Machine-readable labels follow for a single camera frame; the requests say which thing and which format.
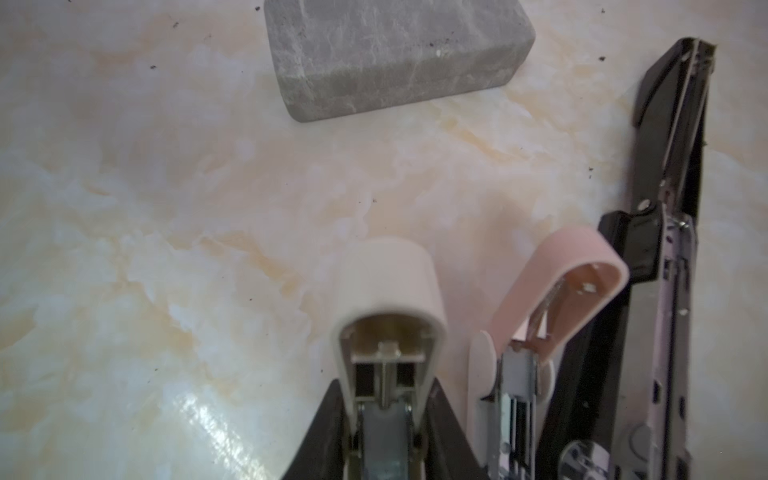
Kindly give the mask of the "pink mini stapler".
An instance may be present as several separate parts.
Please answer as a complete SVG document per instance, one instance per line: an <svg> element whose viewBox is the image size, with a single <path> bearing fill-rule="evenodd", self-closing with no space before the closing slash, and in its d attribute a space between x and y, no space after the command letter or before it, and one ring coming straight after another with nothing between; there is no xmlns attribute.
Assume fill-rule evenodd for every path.
<svg viewBox="0 0 768 480"><path fill-rule="evenodd" d="M590 227L564 227L533 252L469 351L466 432L488 478L535 478L539 375L628 278Z"/></svg>

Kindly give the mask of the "white mini stapler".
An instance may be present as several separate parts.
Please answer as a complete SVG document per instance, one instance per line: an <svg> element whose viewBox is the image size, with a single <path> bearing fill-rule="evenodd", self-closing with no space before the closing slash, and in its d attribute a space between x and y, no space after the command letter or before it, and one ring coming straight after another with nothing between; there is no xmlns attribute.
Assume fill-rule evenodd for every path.
<svg viewBox="0 0 768 480"><path fill-rule="evenodd" d="M348 479L419 479L424 418L447 337L432 257L395 236L355 245L332 302Z"/></svg>

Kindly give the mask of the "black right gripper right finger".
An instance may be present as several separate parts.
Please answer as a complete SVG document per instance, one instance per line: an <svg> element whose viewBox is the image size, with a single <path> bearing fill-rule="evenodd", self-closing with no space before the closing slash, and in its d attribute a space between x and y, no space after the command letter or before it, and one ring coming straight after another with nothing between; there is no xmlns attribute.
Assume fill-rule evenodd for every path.
<svg viewBox="0 0 768 480"><path fill-rule="evenodd" d="M443 387L435 379L426 409L426 479L484 480L486 471L478 464L469 442L454 414Z"/></svg>

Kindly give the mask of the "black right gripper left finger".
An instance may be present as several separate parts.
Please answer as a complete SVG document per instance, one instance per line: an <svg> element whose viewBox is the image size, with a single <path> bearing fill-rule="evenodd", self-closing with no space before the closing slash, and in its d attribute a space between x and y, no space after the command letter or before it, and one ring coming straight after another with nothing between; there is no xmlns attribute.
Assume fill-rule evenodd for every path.
<svg viewBox="0 0 768 480"><path fill-rule="evenodd" d="M330 382L283 480L342 480L347 415L338 379Z"/></svg>

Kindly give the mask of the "black long stapler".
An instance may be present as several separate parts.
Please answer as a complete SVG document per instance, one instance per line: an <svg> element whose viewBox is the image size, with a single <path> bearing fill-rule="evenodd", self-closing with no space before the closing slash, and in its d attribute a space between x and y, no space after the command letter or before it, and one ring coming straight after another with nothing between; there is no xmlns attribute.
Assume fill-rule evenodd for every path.
<svg viewBox="0 0 768 480"><path fill-rule="evenodd" d="M536 449L540 479L687 479L692 287L715 48L679 39L646 72L628 211L600 233L626 287L566 345Z"/></svg>

